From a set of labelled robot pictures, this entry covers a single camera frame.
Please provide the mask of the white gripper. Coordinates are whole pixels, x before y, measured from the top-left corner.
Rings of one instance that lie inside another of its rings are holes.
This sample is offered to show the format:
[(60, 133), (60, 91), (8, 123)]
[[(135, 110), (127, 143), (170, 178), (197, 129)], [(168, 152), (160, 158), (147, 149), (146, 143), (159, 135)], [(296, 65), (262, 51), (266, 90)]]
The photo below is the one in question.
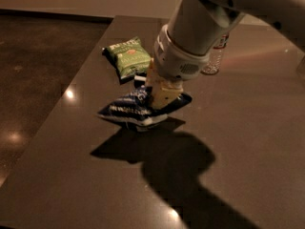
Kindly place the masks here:
[[(183, 92), (182, 81), (198, 77), (200, 71), (209, 62), (209, 56), (194, 55), (179, 49), (168, 35), (168, 26), (164, 25), (153, 45), (151, 59), (145, 80), (146, 87), (152, 87), (150, 106), (160, 110)], [(155, 81), (155, 68), (158, 74), (168, 80)]]

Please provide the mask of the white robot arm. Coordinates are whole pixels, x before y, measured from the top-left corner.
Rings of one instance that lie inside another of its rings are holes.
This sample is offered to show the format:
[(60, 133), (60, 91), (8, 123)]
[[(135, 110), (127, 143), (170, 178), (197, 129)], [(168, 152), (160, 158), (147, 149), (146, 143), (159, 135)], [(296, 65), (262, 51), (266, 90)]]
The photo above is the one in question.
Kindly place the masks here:
[(181, 0), (154, 43), (150, 105), (161, 109), (173, 102), (183, 82), (207, 65), (210, 49), (246, 14), (305, 49), (305, 0)]

